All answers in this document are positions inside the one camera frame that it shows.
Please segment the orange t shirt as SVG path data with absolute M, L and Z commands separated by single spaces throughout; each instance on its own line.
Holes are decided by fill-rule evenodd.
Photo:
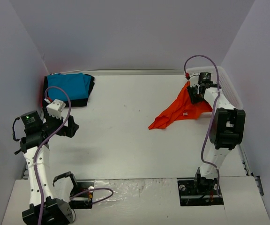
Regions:
M 212 106 L 202 101 L 197 104 L 192 104 L 187 90 L 190 82 L 186 82 L 184 87 L 179 92 L 177 98 L 148 126 L 152 129 L 166 129 L 173 122 L 178 120 L 196 120 L 203 113 L 212 112 Z

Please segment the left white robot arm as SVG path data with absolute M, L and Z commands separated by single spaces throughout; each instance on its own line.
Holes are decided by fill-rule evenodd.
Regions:
M 23 153 L 30 182 L 29 207 L 22 212 L 22 220 L 27 225 L 71 224 L 73 213 L 69 200 L 57 196 L 51 177 L 48 142 L 54 135 L 72 138 L 79 125 L 70 114 L 66 118 L 46 114 L 42 121 L 37 111 L 31 111 L 19 118 L 26 136 L 19 139 L 20 148 L 15 154 Z

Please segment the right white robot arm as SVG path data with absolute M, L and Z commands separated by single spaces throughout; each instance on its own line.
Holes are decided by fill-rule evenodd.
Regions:
M 218 186 L 221 165 L 226 156 L 242 142 L 246 113 L 232 105 L 217 90 L 219 86 L 211 80 L 211 73 L 193 73 L 186 77 L 197 77 L 197 82 L 187 87 L 191 103 L 195 106 L 207 103 L 212 107 L 210 124 L 201 151 L 202 165 L 193 181 L 194 191 L 203 194 L 209 188 Z

